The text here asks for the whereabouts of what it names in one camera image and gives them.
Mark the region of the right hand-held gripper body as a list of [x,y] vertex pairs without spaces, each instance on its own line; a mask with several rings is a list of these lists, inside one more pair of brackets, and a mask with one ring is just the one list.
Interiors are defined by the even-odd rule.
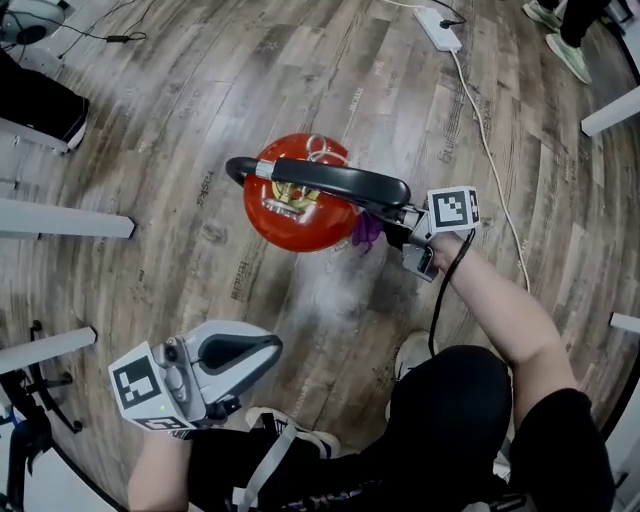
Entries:
[[433,264],[429,241],[439,233],[470,231],[479,226],[480,214],[476,189],[456,186],[431,190],[427,207],[408,204],[396,208],[384,217],[386,226],[402,231],[400,248],[405,270],[433,281],[438,269]]

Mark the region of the person's right hand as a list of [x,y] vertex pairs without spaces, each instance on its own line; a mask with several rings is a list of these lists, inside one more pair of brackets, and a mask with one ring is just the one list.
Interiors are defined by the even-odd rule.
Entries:
[[446,273],[460,252],[464,240],[453,232],[436,234],[431,238],[429,245],[434,254],[434,265]]

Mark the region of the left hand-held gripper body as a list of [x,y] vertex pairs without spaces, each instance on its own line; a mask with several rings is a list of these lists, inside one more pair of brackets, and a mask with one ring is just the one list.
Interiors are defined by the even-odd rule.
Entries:
[[184,341],[143,342],[109,366],[122,417],[146,431],[195,431],[224,424],[240,410],[228,393],[207,397]]

